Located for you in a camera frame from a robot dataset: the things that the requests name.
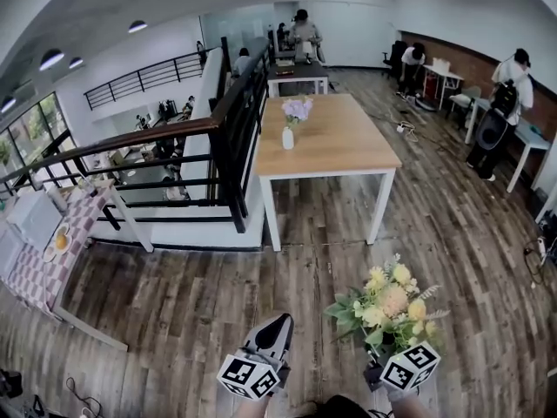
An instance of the glass window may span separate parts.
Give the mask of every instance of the glass window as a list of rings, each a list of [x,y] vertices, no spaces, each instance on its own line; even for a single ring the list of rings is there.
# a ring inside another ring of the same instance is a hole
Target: glass window
[[[41,111],[36,105],[25,112],[9,128],[26,165],[39,158],[51,142]]]
[[[62,116],[62,110],[60,110],[56,94],[52,93],[39,102],[39,104],[43,109],[44,117],[50,127],[50,131],[52,131],[52,136],[58,138],[68,127],[64,121],[64,116]]]
[[[0,178],[15,172],[17,169],[21,169],[23,164],[17,155],[17,150],[14,144],[11,142],[10,135],[6,130],[0,133]]]

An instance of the small table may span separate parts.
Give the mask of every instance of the small table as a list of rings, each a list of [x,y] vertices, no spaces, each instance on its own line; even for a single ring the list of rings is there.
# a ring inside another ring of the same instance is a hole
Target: small table
[[[520,173],[524,168],[524,164],[526,163],[530,151],[532,149],[547,151],[551,147],[549,142],[547,142],[535,131],[532,131],[532,125],[523,118],[520,118],[519,124],[514,131],[514,136],[524,143],[524,151],[520,156],[519,164],[516,166],[511,182],[508,184],[507,192],[509,193],[513,191],[514,185],[516,185],[516,182],[519,179]]]
[[[277,76],[277,72],[294,71],[294,74]],[[279,97],[279,84],[284,82],[315,82],[315,94],[319,94],[319,83],[323,84],[323,94],[327,94],[329,76],[323,66],[313,61],[312,64],[295,64],[292,66],[271,65],[269,69],[269,98]]]
[[[451,73],[450,71],[443,71],[433,68],[432,65],[424,65],[426,75],[424,76],[424,90],[422,96],[426,96],[426,82],[429,74],[436,74],[439,78],[443,78],[443,87],[441,89],[441,100],[439,102],[439,109],[443,108],[443,99],[445,98],[445,90],[458,90],[460,82],[464,80],[458,74]],[[437,87],[435,87],[435,97],[437,97],[437,90],[439,89],[439,78],[437,79]]]
[[[269,99],[263,115],[256,174],[259,176],[272,248],[280,251],[279,227],[272,197],[274,179],[383,175],[366,241],[373,244],[385,213],[399,158],[349,94],[316,95],[309,119],[294,132],[294,148],[282,147],[285,98]]]
[[[89,237],[91,228],[108,200],[116,205],[125,222],[136,234],[145,250],[148,253],[153,252],[153,245],[139,229],[129,208],[114,188],[113,181],[102,181],[96,183],[95,187],[98,189],[98,194],[95,197],[91,198],[84,195],[76,201],[71,201],[72,189],[68,188],[61,191],[69,199],[68,210],[62,218],[62,222],[70,224],[70,230],[68,231],[72,239],[70,249],[62,255],[57,255],[53,261],[45,263],[43,253],[25,244],[7,280],[3,280],[3,282],[17,297],[45,314],[65,320],[89,336],[119,350],[127,351],[128,346],[126,344],[98,331],[62,307],[62,298],[71,273],[75,269],[79,255],[84,250],[85,241]]]

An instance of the chair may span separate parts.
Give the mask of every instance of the chair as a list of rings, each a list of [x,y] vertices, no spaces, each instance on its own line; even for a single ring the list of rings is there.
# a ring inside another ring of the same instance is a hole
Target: chair
[[[402,55],[404,54],[404,51],[406,51],[407,47],[408,45],[406,44],[406,42],[397,40],[393,44],[393,47],[391,48],[390,58],[387,59],[386,58],[387,53],[386,52],[383,53],[383,55],[385,56],[385,60],[383,60],[383,64],[390,67],[388,73],[391,78],[398,79],[400,77],[400,73],[402,70]]]
[[[453,105],[451,106],[450,111],[446,111],[445,119],[447,119],[454,109],[458,107],[460,112],[459,129],[461,129],[464,127],[468,112],[472,110],[473,101],[479,97],[481,97],[481,88],[478,85],[465,88],[460,94],[452,95],[449,97],[449,100],[453,103]]]

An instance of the black backpack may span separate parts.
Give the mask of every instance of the black backpack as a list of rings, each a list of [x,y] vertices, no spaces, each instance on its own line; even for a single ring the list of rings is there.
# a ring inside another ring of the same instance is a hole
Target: black backpack
[[[494,109],[503,118],[509,118],[516,109],[519,102],[519,93],[514,86],[514,81],[507,80],[497,84],[491,108]]]

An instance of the white shirt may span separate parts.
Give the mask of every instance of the white shirt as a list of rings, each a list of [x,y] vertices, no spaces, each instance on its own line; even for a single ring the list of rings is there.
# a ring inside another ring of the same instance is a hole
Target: white shirt
[[[534,88],[527,71],[522,70],[520,65],[514,62],[513,59],[501,62],[492,76],[492,80],[496,84],[505,83],[510,79],[514,81],[514,87],[519,94],[519,103],[516,110],[507,119],[507,122],[510,125],[517,125],[522,113],[522,107],[532,108],[534,105]]]
[[[423,65],[426,62],[426,55],[422,54],[420,59],[415,59],[412,55],[413,51],[413,46],[406,48],[406,51],[404,51],[402,55],[402,63],[406,65]]]
[[[244,74],[245,69],[252,61],[252,58],[249,56],[240,56],[234,62],[234,66],[232,67],[232,75],[233,76],[242,76]]]

